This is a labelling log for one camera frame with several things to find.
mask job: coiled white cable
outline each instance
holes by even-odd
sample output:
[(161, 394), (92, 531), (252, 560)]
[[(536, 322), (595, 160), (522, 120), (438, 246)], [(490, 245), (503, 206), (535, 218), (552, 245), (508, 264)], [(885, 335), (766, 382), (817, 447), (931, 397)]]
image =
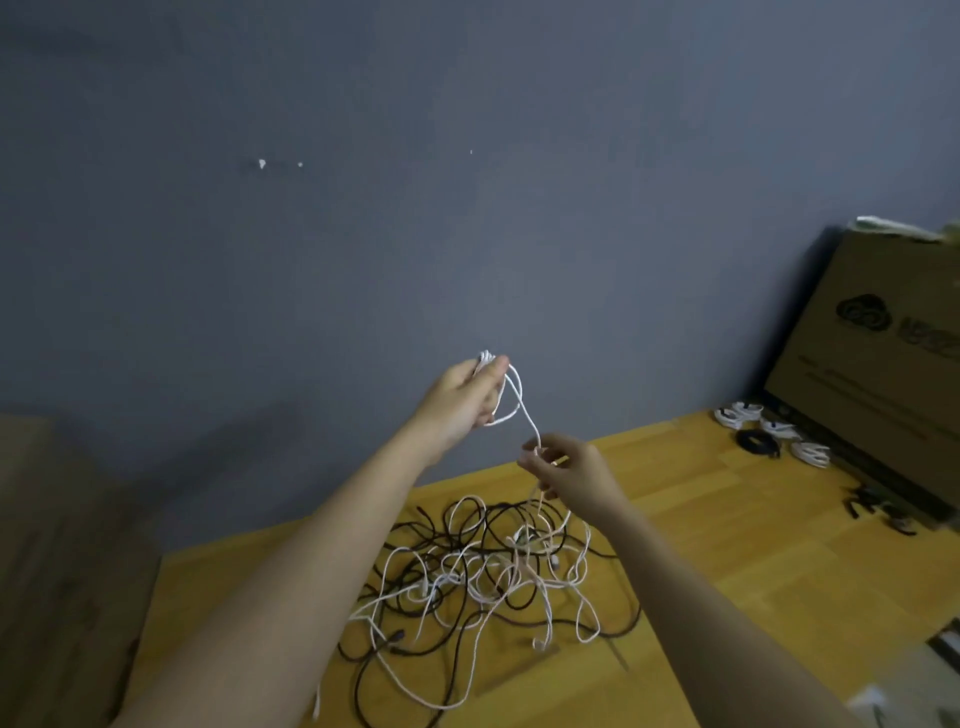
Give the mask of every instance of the coiled white cable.
[(720, 407), (713, 410), (713, 417), (718, 423), (730, 429), (742, 429), (744, 423), (756, 422), (763, 415), (763, 406), (736, 401), (729, 407)]
[(778, 423), (768, 420), (765, 417), (760, 418), (760, 429), (769, 435), (773, 435), (778, 440), (799, 440), (800, 433), (797, 428), (790, 423)]
[[(486, 350), (480, 352), (480, 355), (477, 359), (477, 365), (473, 370), (473, 374), (476, 376), (477, 372), (490, 364), (494, 359), (495, 357), (492, 353)], [(514, 382), (514, 380), (510, 377), (510, 373), (513, 373), (514, 377), (516, 378), (516, 382)], [(522, 411), (523, 416), (527, 418), (527, 422), (530, 423), (530, 426), (534, 429), (534, 433), (537, 435), (537, 452), (542, 451), (543, 443), (540, 439), (540, 431), (537, 429), (537, 425), (534, 423), (533, 418), (530, 417), (530, 413), (527, 412), (526, 405), (523, 403), (523, 382), (520, 380), (520, 374), (513, 364), (510, 365), (510, 368), (508, 369), (507, 374), (504, 376), (504, 379), (506, 383), (510, 384), (511, 389), (514, 390), (514, 394), (516, 395), (516, 407), (514, 407), (510, 414), (504, 415), (500, 418), (496, 417), (496, 411), (500, 407), (500, 403), (503, 400), (503, 392), (506, 389), (505, 383), (504, 386), (500, 388), (500, 392), (496, 399), (496, 406), (493, 408), (494, 419), (487, 423), (486, 426), (490, 427), (504, 423), (511, 419), (517, 413), (517, 411)], [(423, 621), (426, 619), (430, 605), (435, 598), (435, 594), (441, 587), (447, 584), (463, 586), (467, 590), (468, 596), (473, 599), (473, 601), (475, 601), (481, 607), (489, 607), (489, 610), (485, 613), (481, 620), (475, 622), (474, 624), (465, 624), (461, 627), (461, 630), (463, 631), (476, 628), (477, 633), (473, 640), (473, 656), (470, 661), (470, 676), (467, 680), (467, 686), (464, 689), (463, 697), (455, 703), (451, 703), (449, 705), (436, 705), (421, 698), (419, 695), (409, 690), (405, 685), (403, 685), (403, 683), (400, 682), (399, 677), (397, 677), (396, 673), (391, 669), (386, 658), (384, 657), (383, 650), (375, 651), (377, 660), (380, 661), (380, 664), (387, 671), (387, 674), (390, 675), (391, 679), (393, 679), (396, 686), (422, 706), (436, 711), (448, 711), (454, 708), (459, 708), (464, 704), (469, 695), (470, 686), (473, 684), (473, 674), (476, 670), (477, 662), (477, 646), (480, 644), (480, 635), (482, 634), (484, 627), (487, 626), (487, 622), (490, 620), (493, 612), (495, 612), (497, 608), (503, 604), (507, 597), (514, 592), (523, 589), (524, 587), (533, 585), (537, 589), (543, 599), (543, 610), (546, 614), (545, 633), (542, 638), (535, 637), (533, 639), (534, 649), (546, 649), (553, 639), (553, 606), (550, 603), (550, 591), (552, 590), (572, 590), (580, 600), (579, 606), (577, 607), (577, 615), (574, 620), (574, 631), (578, 642), (589, 643), (600, 635), (600, 618), (597, 616), (596, 610), (593, 608), (593, 605), (590, 603), (589, 599), (587, 599), (579, 589), (579, 587), (587, 579), (587, 553), (591, 538), (590, 527), (584, 522), (584, 542), (582, 548), (569, 546), (567, 544), (558, 546), (555, 541), (555, 537), (558, 534), (563, 533), (566, 525), (570, 521), (570, 513), (567, 511), (563, 522), (559, 526), (553, 527), (550, 523), (550, 520), (547, 519), (541, 512), (543, 493), (539, 493), (539, 497), (536, 497), (535, 494), (537, 492), (538, 491), (535, 488), (527, 500), (536, 500), (537, 513), (534, 520), (535, 522), (537, 520), (542, 521), (546, 526), (546, 530), (544, 532), (534, 530), (529, 523), (525, 522), (515, 531), (513, 537), (507, 537), (504, 540), (504, 542), (513, 550), (512, 558), (508, 559), (504, 554), (501, 553), (482, 555), (474, 551), (475, 546), (480, 546), (483, 543), (483, 537), (486, 533), (487, 523), (484, 519), (484, 515), (487, 511), (487, 506), (479, 496), (464, 496), (457, 501), (457, 503), (453, 506), (453, 509), (450, 511), (450, 515), (447, 517), (447, 527), (450, 529), (453, 528), (453, 517), (456, 515), (457, 509), (460, 507), (460, 505), (465, 500), (472, 500), (479, 506), (479, 510), (477, 511), (477, 523), (466, 528), (461, 527), (461, 530), (465, 536), (470, 536), (473, 540), (460, 551), (444, 554), (444, 556), (440, 559), (439, 574), (435, 579), (433, 579), (433, 581), (430, 580), (429, 576), (425, 575), (423, 577), (423, 581), (419, 582), (418, 584), (407, 586), (402, 589), (384, 594), (387, 581), (387, 568), (390, 566), (390, 560), (398, 553), (409, 552), (413, 554), (414, 558), (420, 562), (420, 569), (422, 572), (424, 574), (429, 573), (426, 564), (423, 562), (420, 555), (413, 549), (406, 546), (399, 546), (398, 548), (395, 548), (393, 551), (391, 551), (390, 555), (387, 557), (386, 563), (383, 565), (383, 577), (380, 580), (379, 594), (371, 600), (365, 602), (363, 606), (355, 610), (353, 614), (350, 615), (348, 621), (364, 621), (369, 625), (371, 646), (375, 649), (377, 645), (377, 637), (379, 637), (382, 642), (386, 642), (388, 640), (387, 635), (385, 635), (376, 624), (377, 610), (381, 608), (382, 602), (388, 599), (394, 599), (403, 596), (411, 602), (423, 604), (423, 613), (420, 616), (420, 626), (417, 629), (417, 635), (414, 637), (414, 642), (420, 638), (420, 633), (423, 630)], [(560, 577), (556, 573), (556, 569), (560, 566), (560, 559), (557, 554), (559, 554), (562, 550), (574, 551), (577, 554), (577, 558), (574, 560), (573, 565), (567, 569), (566, 574), (563, 577)], [(532, 556), (547, 557), (546, 563), (550, 569), (550, 575), (552, 578), (544, 579), (537, 573), (535, 569), (530, 566), (530, 558)], [(452, 565), (448, 566), (447, 562), (451, 559), (453, 563)], [(476, 568), (471, 572), (471, 567), (474, 566)], [(500, 569), (500, 573), (496, 576), (494, 591), (492, 594), (484, 594), (479, 585), (480, 576), (485, 572), (487, 567), (495, 567)], [(499, 589), (501, 588), (501, 583), (505, 578), (507, 586), (505, 589), (503, 589), (503, 594), (500, 594)], [(589, 610), (592, 616), (593, 625), (591, 627), (585, 627), (583, 625), (582, 616), (585, 608)], [(441, 626), (447, 628), (451, 626), (444, 623), (437, 611), (433, 612), (433, 616)], [(317, 686), (314, 696), (313, 719), (317, 720), (319, 716), (320, 685)]]
[(798, 460), (803, 460), (814, 468), (825, 468), (830, 464), (830, 448), (816, 443), (793, 443), (790, 451)]

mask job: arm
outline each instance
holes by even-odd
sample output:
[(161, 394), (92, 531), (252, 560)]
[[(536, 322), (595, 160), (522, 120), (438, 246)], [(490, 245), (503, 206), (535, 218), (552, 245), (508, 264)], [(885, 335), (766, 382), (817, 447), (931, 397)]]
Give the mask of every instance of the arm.
[(413, 418), (174, 654), (115, 728), (296, 725), (371, 564), (426, 466), (491, 418), (507, 368), (475, 359), (438, 379)]
[[(859, 725), (765, 632), (684, 561), (634, 508), (593, 445), (563, 435), (520, 467), (607, 536), (704, 728)], [(532, 449), (536, 443), (527, 443)], [(563, 457), (560, 465), (551, 465)]]

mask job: wooden floor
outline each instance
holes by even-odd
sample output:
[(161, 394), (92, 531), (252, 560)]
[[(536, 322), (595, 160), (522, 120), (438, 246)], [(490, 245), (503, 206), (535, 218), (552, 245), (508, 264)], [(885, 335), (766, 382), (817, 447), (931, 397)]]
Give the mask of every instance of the wooden floor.
[[(597, 444), (636, 507), (676, 549), (843, 698), (960, 614), (960, 537), (925, 531), (907, 538), (876, 518), (852, 520), (840, 501), (855, 483), (834, 468), (820, 471), (789, 455), (753, 456), (703, 413)], [(403, 518), (415, 517), (413, 507), (420, 505), (437, 519), (468, 493), (487, 502), (520, 500), (531, 485), (514, 465), (470, 473), (413, 491)], [(129, 696), (295, 527), (244, 534), (164, 560)], [(606, 546), (602, 539), (600, 546)], [(585, 593), (609, 631), (626, 624), (636, 607), (616, 563), (591, 558)], [(574, 607), (568, 601), (556, 616), (572, 616)], [(535, 609), (523, 618), (541, 619), (542, 609)], [(468, 702), (442, 726), (696, 725), (646, 621), (624, 638), (590, 644), (558, 626), (545, 654), (531, 648), (538, 634), (492, 620)], [(360, 626), (351, 625), (344, 641), (360, 651)], [(468, 653), (471, 640), (465, 642)], [(412, 690), (439, 701), (451, 659), (452, 646), (422, 660), (391, 658), (391, 664)], [(468, 659), (462, 656), (460, 665), (457, 696), (466, 688)], [(354, 672), (339, 657), (331, 660), (321, 726), (357, 724)], [(427, 722), (429, 712), (400, 693), (376, 663), (362, 687), (375, 728)], [(304, 725), (310, 724), (307, 716)]]

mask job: gray wall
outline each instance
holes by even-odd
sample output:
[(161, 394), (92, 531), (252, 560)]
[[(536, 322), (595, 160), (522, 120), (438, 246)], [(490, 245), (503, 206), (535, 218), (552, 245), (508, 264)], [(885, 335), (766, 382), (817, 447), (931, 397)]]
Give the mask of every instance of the gray wall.
[(824, 225), (958, 212), (955, 0), (5, 7), (0, 402), (167, 547), (302, 515), (482, 348), (545, 429), (728, 399)]

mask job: black object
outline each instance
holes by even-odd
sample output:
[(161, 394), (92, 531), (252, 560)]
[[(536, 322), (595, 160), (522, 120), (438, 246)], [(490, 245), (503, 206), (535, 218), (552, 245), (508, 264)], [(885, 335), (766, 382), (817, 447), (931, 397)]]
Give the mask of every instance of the black object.
[(847, 509), (851, 518), (858, 519), (860, 514), (854, 506), (860, 506), (870, 514), (876, 513), (876, 509), (879, 508), (887, 517), (887, 525), (895, 531), (902, 533), (904, 536), (917, 535), (917, 532), (913, 529), (913, 519), (907, 515), (906, 511), (899, 509), (893, 503), (887, 502), (881, 494), (871, 490), (869, 486), (861, 485), (843, 501), (843, 507)]
[(870, 490), (866, 485), (861, 485), (850, 494), (850, 497), (843, 501), (843, 507), (847, 509), (847, 513), (850, 514), (852, 519), (860, 518), (860, 514), (856, 508), (854, 508), (855, 505), (859, 505), (864, 508), (867, 513), (873, 514), (876, 513), (878, 506), (883, 505), (883, 498)]
[(780, 457), (780, 440), (762, 429), (741, 429), (735, 439), (740, 447), (754, 455)]
[(901, 511), (897, 506), (891, 503), (884, 503), (883, 512), (887, 514), (887, 525), (904, 536), (916, 536), (917, 532), (913, 530), (913, 519)]
[[(411, 548), (420, 555), (420, 559), (422, 559), (423, 563), (426, 565), (426, 575), (432, 577), (433, 574), (440, 569), (441, 559), (446, 553), (461, 551), (467, 546), (467, 544), (471, 542), (471, 539), (477, 533), (477, 523), (479, 522), (483, 523), (486, 526), (486, 529), (482, 542), (479, 546), (475, 546), (473, 551), (481, 555), (488, 555), (492, 553), (512, 554), (514, 552), (514, 549), (504, 542), (503, 539), (501, 539), (500, 536), (498, 536), (492, 529), (492, 526), (497, 522), (497, 520), (506, 514), (511, 514), (513, 516), (512, 519), (508, 517), (507, 521), (515, 522), (517, 519), (519, 519), (522, 522), (527, 523), (529, 528), (532, 528), (538, 533), (547, 533), (549, 531), (557, 532), (556, 529), (558, 525), (564, 520), (563, 515), (557, 509), (557, 507), (546, 500), (540, 505), (540, 513), (549, 522), (549, 531), (547, 530), (546, 524), (539, 529), (536, 528), (536, 509), (529, 508), (526, 500), (521, 500), (516, 503), (496, 503), (495, 505), (487, 506), (486, 511), (481, 511), (480, 504), (476, 501), (471, 501), (470, 504), (472, 504), (473, 509), (466, 514), (466, 517), (459, 526), (453, 526), (450, 524), (449, 516), (455, 503), (450, 503), (444, 510), (443, 520), (439, 529), (427, 512), (418, 506), (417, 511), (421, 516), (423, 516), (425, 521), (405, 521), (395, 523), (394, 527), (390, 529), (391, 533), (401, 528), (407, 528), (417, 535), (419, 540), (413, 546), (411, 546)], [(461, 508), (464, 510), (467, 507), (468, 504), (464, 503)], [(559, 535), (561, 538), (560, 544), (557, 546), (558, 551), (562, 549), (564, 544), (567, 542), (579, 544), (580, 546), (584, 545), (583, 541), (568, 533), (566, 528), (563, 528), (561, 531), (559, 531)], [(387, 542), (383, 545), (383, 548), (385, 550), (392, 551), (396, 547), (390, 542)], [(592, 547), (590, 547), (588, 551), (594, 556), (598, 556), (603, 559), (617, 558), (616, 554), (603, 553), (595, 550)], [(534, 561), (531, 563), (531, 568), (535, 569), (537, 573), (540, 573), (541, 563), (545, 562), (545, 559), (537, 554), (533, 554), (532, 556)], [(383, 572), (376, 565), (373, 566), (373, 572), (378, 577), (376, 584), (365, 584), (360, 592), (358, 601), (365, 601), (371, 596), (376, 597), (379, 595), (379, 580), (383, 578)], [(488, 570), (487, 576), (490, 578), (493, 584), (496, 584), (496, 579)], [(399, 571), (399, 573), (394, 577), (387, 577), (385, 579), (384, 592), (393, 592), (405, 587), (422, 583), (423, 577), (424, 573), (420, 566), (420, 561), (413, 555), (413, 553), (411, 553), (409, 561), (403, 565), (403, 568)], [(488, 608), (477, 609), (469, 614), (466, 614), (467, 604), (469, 601), (467, 590), (454, 584), (449, 585), (449, 587), (446, 589), (441, 588), (434, 592), (433, 600), (426, 607), (427, 615), (436, 612), (440, 608), (441, 604), (444, 603), (444, 600), (451, 596), (457, 589), (460, 589), (463, 592), (463, 600), (460, 602), (460, 611), (457, 614), (456, 619), (452, 621), (449, 628), (444, 631), (444, 634), (435, 643), (427, 645), (423, 649), (409, 649), (400, 646), (398, 642), (400, 642), (404, 636), (404, 631), (402, 629), (398, 629), (390, 634), (388, 639), (385, 641), (378, 640), (375, 646), (368, 647), (367, 651), (360, 655), (348, 655), (343, 649), (343, 646), (337, 644), (337, 650), (340, 652), (341, 657), (348, 662), (357, 663), (358, 667), (356, 679), (353, 682), (353, 711), (356, 713), (357, 720), (365, 728), (373, 728), (373, 726), (371, 725), (367, 716), (364, 714), (361, 706), (361, 692), (364, 682), (363, 678), (367, 672), (367, 668), (372, 662), (374, 662), (377, 652), (383, 650), (384, 652), (389, 652), (398, 658), (413, 659), (423, 657), (443, 648), (444, 645), (450, 642), (450, 640), (455, 636), (453, 642), (453, 659), (451, 661), (450, 674), (447, 677), (444, 699), (441, 703), (442, 705), (448, 705), (451, 702), (451, 697), (456, 688), (457, 666), (460, 662), (460, 646), (461, 642), (463, 641), (465, 631), (461, 629), (461, 627), (473, 626), (487, 615), (490, 615), (490, 617), (494, 617), (496, 619), (500, 619), (501, 621), (505, 621), (508, 624), (512, 624), (516, 627), (536, 628), (543, 627), (546, 624), (546, 621), (543, 619), (538, 621), (521, 621), (519, 619), (511, 619), (498, 612), (491, 613)], [(501, 595), (504, 594), (505, 590), (502, 587), (498, 586), (497, 590)], [(532, 589), (530, 591), (530, 597), (522, 601), (522, 603), (518, 603), (517, 601), (506, 597), (503, 601), (503, 605), (509, 609), (519, 612), (533, 604), (538, 594), (538, 590)], [(385, 599), (383, 602), (381, 602), (381, 606), (382, 608), (377, 610), (375, 618), (377, 625), (381, 630), (383, 630), (383, 618), (387, 612), (390, 612), (394, 616), (399, 615), (408, 619), (414, 619), (417, 622), (420, 621), (420, 618), (423, 615), (423, 607), (416, 607), (413, 610), (408, 609), (404, 606), (404, 603), (401, 601), (400, 597)], [(600, 637), (608, 640), (617, 637), (623, 637), (624, 635), (632, 632), (639, 624), (641, 615), (642, 611), (637, 605), (636, 611), (633, 612), (630, 620), (623, 626), (622, 629), (615, 632), (601, 632)], [(573, 619), (554, 619), (553, 623), (555, 625), (576, 625), (576, 622)], [(440, 719), (443, 716), (444, 711), (435, 712), (426, 723), (425, 728), (434, 728), (434, 726), (440, 722)]]

